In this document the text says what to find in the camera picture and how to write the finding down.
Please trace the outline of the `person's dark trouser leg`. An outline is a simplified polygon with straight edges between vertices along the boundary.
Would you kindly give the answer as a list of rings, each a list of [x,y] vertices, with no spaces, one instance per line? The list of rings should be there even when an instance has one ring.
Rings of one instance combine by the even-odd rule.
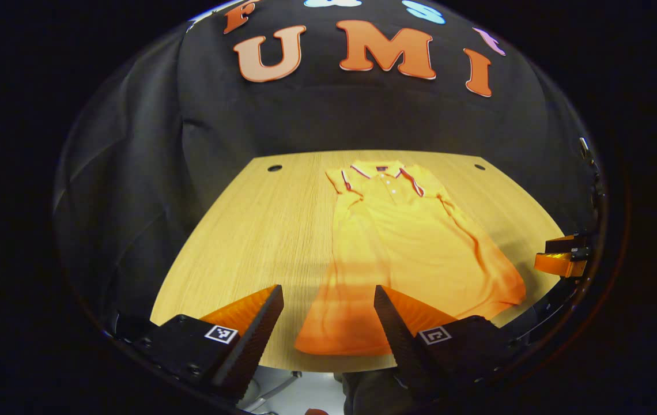
[[[345,395],[344,415],[404,415],[413,407],[397,368],[334,373]]]

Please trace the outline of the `grey metal bar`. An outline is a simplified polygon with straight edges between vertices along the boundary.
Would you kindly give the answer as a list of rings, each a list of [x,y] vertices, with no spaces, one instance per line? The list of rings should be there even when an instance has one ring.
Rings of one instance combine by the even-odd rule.
[[[266,402],[268,402],[273,397],[280,394],[285,389],[289,388],[289,386],[291,386],[297,380],[300,380],[300,378],[302,378],[302,376],[303,376],[302,371],[292,371],[290,378],[283,381],[283,383],[279,384],[278,386],[271,389],[270,391],[260,395],[257,399],[252,400],[252,402],[250,402],[248,405],[243,405],[243,407],[241,409],[244,412],[256,413],[256,411],[260,407],[262,407],[264,404],[266,404]]]

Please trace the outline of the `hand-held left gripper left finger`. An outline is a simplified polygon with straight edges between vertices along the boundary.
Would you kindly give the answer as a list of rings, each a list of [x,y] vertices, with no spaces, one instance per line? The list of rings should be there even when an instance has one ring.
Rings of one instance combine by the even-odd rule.
[[[105,325],[137,366],[144,392],[166,399],[236,403],[262,360],[284,309],[283,286],[273,284],[205,315],[176,314],[154,323],[119,310],[105,296]]]

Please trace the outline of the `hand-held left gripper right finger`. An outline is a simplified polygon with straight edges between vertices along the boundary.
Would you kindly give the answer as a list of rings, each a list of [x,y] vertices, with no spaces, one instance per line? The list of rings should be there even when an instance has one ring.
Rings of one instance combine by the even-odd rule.
[[[478,395],[527,349],[481,315],[453,318],[387,286],[375,288],[373,307],[401,378],[419,403]]]

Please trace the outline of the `orange polo T-shirt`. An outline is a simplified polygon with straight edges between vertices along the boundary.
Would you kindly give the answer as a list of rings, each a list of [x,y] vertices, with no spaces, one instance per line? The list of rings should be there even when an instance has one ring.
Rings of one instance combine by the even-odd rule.
[[[378,285],[455,319],[494,318],[526,299],[515,265],[430,170],[357,160],[326,176],[337,194],[331,260],[294,342],[300,352],[390,354]]]

